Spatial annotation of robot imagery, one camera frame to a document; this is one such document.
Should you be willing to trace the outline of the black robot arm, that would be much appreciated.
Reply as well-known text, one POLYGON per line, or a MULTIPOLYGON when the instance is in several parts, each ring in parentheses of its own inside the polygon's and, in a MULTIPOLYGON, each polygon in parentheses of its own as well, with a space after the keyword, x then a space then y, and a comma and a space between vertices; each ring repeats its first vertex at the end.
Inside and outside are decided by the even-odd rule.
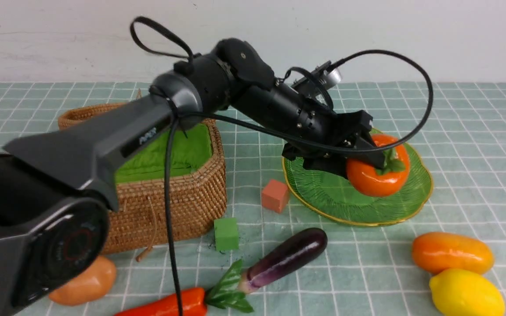
POLYGON ((287 85, 243 40, 221 40, 158 76, 149 95, 0 153, 0 316, 78 276, 104 247, 118 210, 115 172, 170 127, 189 129, 233 106, 287 140, 289 159, 333 172, 346 158, 383 168, 361 111, 336 114, 287 85))

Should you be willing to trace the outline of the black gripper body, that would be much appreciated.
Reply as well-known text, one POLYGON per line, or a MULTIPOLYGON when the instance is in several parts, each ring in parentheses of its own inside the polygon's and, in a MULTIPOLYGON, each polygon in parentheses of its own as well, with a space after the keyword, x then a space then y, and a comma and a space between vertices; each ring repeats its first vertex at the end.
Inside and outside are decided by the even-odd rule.
MULTIPOLYGON (((333 117, 315 112, 309 118, 311 121, 307 127, 302 127, 297 134, 303 140, 355 150, 374 148, 374 141, 370 136, 373 117, 364 110, 333 117)), ((301 159, 301 166, 304 168, 304 156, 317 153, 318 150, 320 149, 290 141, 284 145, 282 156, 289 161, 301 159)))

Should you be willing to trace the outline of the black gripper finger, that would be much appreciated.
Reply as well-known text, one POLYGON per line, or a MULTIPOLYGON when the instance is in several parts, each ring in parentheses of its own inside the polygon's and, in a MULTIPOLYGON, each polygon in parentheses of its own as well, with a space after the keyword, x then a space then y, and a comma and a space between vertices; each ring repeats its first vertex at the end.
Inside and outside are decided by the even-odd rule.
POLYGON ((304 169, 326 172, 347 179, 347 162, 358 161, 382 169, 385 166, 385 160, 385 154, 382 151, 344 153, 331 150, 318 150, 317 153, 304 156, 304 169))

